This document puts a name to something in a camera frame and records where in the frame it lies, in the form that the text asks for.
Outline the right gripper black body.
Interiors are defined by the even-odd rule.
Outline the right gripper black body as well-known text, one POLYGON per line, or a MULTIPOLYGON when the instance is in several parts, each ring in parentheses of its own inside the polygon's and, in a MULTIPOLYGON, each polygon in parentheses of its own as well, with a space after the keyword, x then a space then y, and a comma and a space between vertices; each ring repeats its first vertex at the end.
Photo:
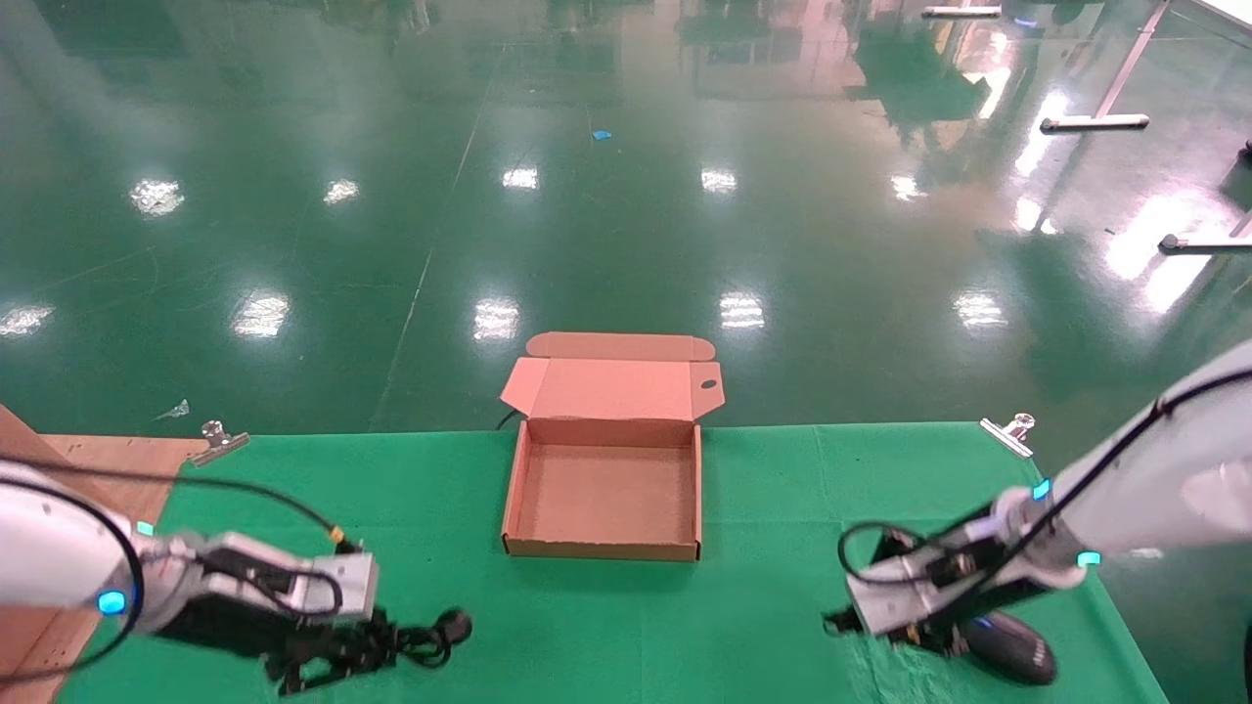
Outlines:
POLYGON ((988 581, 982 588, 962 588, 952 603, 940 606, 936 613, 916 621, 911 628, 962 628, 967 646, 970 646, 977 638, 982 638, 980 633, 987 629, 994 613, 1049 593, 1054 593, 1054 589, 1029 577, 1012 577, 1002 584, 988 581))

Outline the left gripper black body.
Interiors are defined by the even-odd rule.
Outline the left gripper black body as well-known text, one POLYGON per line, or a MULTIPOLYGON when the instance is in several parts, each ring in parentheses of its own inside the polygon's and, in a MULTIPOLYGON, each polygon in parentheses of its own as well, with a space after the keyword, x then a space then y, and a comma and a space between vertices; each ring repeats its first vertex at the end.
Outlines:
POLYGON ((156 638, 255 660, 336 615, 332 605, 308 606, 289 595, 192 595, 156 608, 156 638))

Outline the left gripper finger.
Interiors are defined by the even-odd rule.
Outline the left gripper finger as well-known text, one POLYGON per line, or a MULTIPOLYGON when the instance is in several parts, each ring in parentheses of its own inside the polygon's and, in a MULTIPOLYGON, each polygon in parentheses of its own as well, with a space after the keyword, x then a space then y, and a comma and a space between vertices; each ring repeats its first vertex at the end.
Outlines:
POLYGON ((295 651, 264 656, 268 681, 277 686, 279 698, 294 696, 331 686, 353 676, 367 676, 394 665, 391 651, 295 651))
POLYGON ((397 651, 401 628, 386 614, 371 620, 346 623, 331 629, 329 651, 397 651))

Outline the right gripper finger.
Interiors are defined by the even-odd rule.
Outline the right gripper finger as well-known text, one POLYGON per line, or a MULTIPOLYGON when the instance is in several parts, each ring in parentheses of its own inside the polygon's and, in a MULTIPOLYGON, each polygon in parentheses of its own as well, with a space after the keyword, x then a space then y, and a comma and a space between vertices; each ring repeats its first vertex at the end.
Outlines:
POLYGON ((974 572, 977 547, 964 530, 921 535, 888 530, 873 552, 873 572, 974 572))
POLYGON ((944 658, 962 658, 969 651, 962 628, 908 628, 908 645, 944 658))

